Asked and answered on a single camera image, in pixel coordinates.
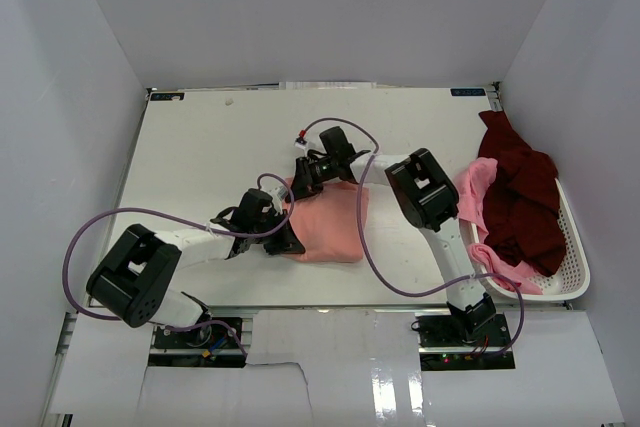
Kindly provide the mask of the salmon pink t shirt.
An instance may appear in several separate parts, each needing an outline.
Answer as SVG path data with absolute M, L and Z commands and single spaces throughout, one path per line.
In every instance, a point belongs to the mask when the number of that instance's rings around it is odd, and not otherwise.
M 311 198 L 294 202 L 291 227 L 304 246 L 303 254 L 285 254 L 301 263 L 356 263 L 363 259 L 356 207 L 357 186 L 329 183 Z

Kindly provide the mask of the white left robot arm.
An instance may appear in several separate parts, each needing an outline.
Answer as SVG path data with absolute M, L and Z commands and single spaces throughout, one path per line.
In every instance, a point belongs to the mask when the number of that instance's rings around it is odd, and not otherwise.
M 268 255 L 302 254 L 305 248 L 288 220 L 284 187 L 269 192 L 251 188 L 237 207 L 229 207 L 204 228 L 151 231 L 129 226 L 89 277 L 86 290 L 132 328 L 146 323 L 176 327 L 188 345 L 211 334 L 206 307 L 170 289 L 174 274 L 210 261 L 233 259 L 253 245 Z

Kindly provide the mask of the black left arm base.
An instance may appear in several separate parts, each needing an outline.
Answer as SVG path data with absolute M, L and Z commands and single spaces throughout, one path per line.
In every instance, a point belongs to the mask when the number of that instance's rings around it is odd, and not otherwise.
M 241 317 L 219 317 L 220 324 L 208 325 L 189 332 L 173 332 L 156 328 L 148 357 L 149 367 L 167 368 L 231 368 L 246 365 L 245 355 L 238 345 L 248 346 L 243 339 L 244 320 Z

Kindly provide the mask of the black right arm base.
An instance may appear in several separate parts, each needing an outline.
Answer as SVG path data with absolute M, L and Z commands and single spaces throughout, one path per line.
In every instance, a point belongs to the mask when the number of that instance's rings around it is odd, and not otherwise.
M 469 336 L 449 315 L 417 317 L 411 330 L 418 335 L 423 372 L 513 370 L 515 359 L 503 314 L 497 314 L 479 333 Z

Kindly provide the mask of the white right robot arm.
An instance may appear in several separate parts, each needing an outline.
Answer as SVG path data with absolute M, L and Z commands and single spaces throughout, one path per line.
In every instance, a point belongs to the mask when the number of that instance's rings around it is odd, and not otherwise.
M 388 186 L 406 221 L 424 237 L 435 258 L 444 284 L 428 291 L 403 291 L 388 282 L 375 266 L 366 245 L 361 201 L 356 201 L 356 228 L 364 257 L 374 275 L 390 291 L 406 298 L 422 298 L 439 291 L 446 293 L 453 320 L 453 337 L 472 346 L 484 338 L 488 323 L 496 315 L 490 294 L 475 279 L 475 269 L 463 242 L 459 219 L 459 194 L 433 154 L 420 148 L 407 155 L 381 155 L 379 145 L 372 150 L 356 150 L 342 128 L 331 127 L 320 133 L 321 151 L 308 147 L 305 131 L 295 144 L 305 154 L 295 160 L 295 171 L 286 195 L 288 202 L 299 202 L 319 195 L 334 180 L 357 186 L 357 196 L 366 184 Z

